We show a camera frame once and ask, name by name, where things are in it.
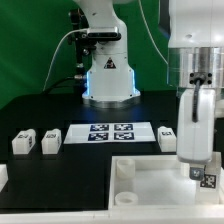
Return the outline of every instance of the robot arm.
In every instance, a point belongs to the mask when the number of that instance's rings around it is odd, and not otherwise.
[[[113,3],[131,0],[74,0],[84,12],[89,29],[87,38],[96,40],[92,67],[87,73],[85,104],[117,108],[135,102],[134,71],[128,65],[127,27],[115,14]]]
[[[222,0],[170,0],[169,83],[181,95],[177,155],[201,180],[212,159],[215,105],[223,88]]]

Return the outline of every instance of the black table surface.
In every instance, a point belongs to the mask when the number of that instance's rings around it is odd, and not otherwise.
[[[106,210],[112,156],[161,155],[157,142],[62,144],[57,155],[42,155],[41,140],[58,128],[64,139],[70,124],[151,122],[176,132],[175,91],[143,92],[141,102],[123,109],[99,109],[74,94],[26,95],[0,110],[0,163],[9,181],[0,193],[0,213]],[[28,155],[13,155],[11,141],[21,130],[35,129]],[[215,150],[224,146],[223,120],[216,122]]]

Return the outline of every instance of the warning label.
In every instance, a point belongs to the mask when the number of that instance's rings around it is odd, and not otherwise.
[[[111,58],[108,59],[106,65],[104,66],[105,69],[116,69],[116,66]]]

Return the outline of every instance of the white cube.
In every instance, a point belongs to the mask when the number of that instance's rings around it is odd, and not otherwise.
[[[57,154],[61,146],[61,131],[58,129],[47,131],[41,145],[43,154]]]
[[[36,143],[36,132],[33,129],[21,131],[12,141],[15,155],[28,154]]]
[[[176,152],[177,138],[172,128],[158,128],[157,137],[162,152]]]
[[[8,181],[8,173],[6,165],[0,165],[0,192],[6,185],[7,181]]]

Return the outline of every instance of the green backdrop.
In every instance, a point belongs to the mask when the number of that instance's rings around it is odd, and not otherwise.
[[[146,19],[162,54],[168,40],[158,29],[158,0],[142,0]],[[0,108],[14,97],[42,91],[49,65],[60,39],[72,27],[68,12],[72,0],[1,0],[0,3]],[[128,26],[129,64],[136,71],[139,90],[166,90],[167,66],[152,46],[138,2],[116,5]],[[74,74],[74,48],[64,43],[49,85]]]

